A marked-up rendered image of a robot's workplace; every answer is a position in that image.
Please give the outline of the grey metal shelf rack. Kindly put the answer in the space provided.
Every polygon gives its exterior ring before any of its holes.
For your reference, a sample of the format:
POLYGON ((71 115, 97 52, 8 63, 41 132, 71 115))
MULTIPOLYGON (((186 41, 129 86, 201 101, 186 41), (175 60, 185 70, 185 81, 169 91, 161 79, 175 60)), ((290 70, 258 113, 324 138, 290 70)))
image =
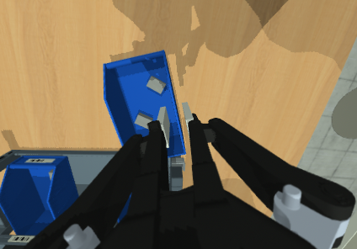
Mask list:
MULTIPOLYGON (((26 156, 67 156, 77 192, 78 195, 80 195, 117 152, 118 151, 11 150, 0 156, 0 172, 19 158, 26 156)), ((184 157, 174 156, 168 158, 169 191, 179 191, 183 189, 182 170, 185 171, 184 157)), ((6 245, 25 246, 35 237, 28 235, 7 235, 12 231, 13 228, 0 207, 0 249, 3 249, 6 245)))

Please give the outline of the blue bin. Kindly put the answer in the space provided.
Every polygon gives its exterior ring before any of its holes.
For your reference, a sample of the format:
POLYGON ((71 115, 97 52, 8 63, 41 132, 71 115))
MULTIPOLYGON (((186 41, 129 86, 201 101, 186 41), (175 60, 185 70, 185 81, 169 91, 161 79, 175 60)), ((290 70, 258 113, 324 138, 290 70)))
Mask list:
POLYGON ((126 202, 126 204, 125 204, 125 207, 123 208, 123 210, 122 210, 122 212, 121 212, 121 214, 120 214, 120 217, 119 217, 119 219, 117 220, 118 223, 124 218, 125 214, 127 213, 130 199, 131 199, 131 196, 128 198, 128 200, 127 200, 127 202, 126 202))
POLYGON ((141 134, 144 137, 149 134, 149 129, 134 124, 139 113, 153 118, 154 121, 157 120, 160 108, 166 106, 170 123, 167 148, 169 158, 186 155, 186 150, 166 62, 166 55, 153 52, 105 64, 104 102, 121 145, 133 135, 141 134), (161 94, 147 87, 151 76, 166 83, 161 94))
POLYGON ((16 235, 31 236, 44 230, 78 196, 67 156, 26 156, 6 168, 0 207, 16 235))

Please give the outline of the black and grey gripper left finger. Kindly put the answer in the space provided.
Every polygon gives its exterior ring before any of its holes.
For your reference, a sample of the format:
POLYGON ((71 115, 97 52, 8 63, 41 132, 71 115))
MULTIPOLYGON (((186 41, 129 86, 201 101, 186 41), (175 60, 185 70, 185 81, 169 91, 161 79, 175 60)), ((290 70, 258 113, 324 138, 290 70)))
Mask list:
POLYGON ((147 127, 149 135, 133 135, 72 206, 23 249, 94 249, 115 227, 130 195, 115 249, 159 249, 160 191, 169 191, 166 106, 147 127))

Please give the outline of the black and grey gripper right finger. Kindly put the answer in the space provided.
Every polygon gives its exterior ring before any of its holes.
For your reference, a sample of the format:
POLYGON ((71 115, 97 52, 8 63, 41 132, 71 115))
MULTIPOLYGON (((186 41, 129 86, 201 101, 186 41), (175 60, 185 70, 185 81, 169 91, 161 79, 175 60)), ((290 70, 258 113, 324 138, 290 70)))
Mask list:
POLYGON ((182 106, 189 133, 200 249, 241 249, 237 223, 208 143, 273 212, 277 222, 316 249, 341 245, 355 206, 355 196, 346 187, 290 165, 222 119, 202 124, 187 102, 182 106))

